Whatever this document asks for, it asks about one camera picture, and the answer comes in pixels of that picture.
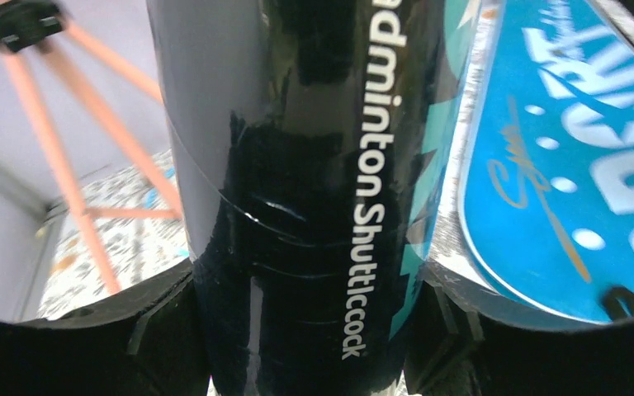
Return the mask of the black shuttlecock tube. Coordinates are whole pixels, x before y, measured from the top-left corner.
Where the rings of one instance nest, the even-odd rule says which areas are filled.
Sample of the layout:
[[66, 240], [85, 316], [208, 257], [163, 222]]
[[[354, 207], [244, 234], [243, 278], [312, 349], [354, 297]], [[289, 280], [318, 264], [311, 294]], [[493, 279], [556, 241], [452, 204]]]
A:
[[389, 395], [477, 1], [151, 1], [221, 395]]

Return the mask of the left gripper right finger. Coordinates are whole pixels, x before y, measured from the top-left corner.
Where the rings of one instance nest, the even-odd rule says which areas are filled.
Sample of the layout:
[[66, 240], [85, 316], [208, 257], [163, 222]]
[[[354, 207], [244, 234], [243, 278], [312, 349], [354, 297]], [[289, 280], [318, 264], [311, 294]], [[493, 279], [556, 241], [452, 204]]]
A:
[[421, 395], [634, 395], [634, 318], [578, 330], [428, 262], [404, 377]]

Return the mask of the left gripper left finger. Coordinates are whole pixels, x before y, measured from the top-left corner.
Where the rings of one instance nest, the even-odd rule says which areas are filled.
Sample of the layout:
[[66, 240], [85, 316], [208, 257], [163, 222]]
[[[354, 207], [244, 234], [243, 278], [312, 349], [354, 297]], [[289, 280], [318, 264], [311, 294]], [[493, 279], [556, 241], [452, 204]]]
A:
[[192, 265], [56, 320], [0, 322], [0, 395], [204, 395]]

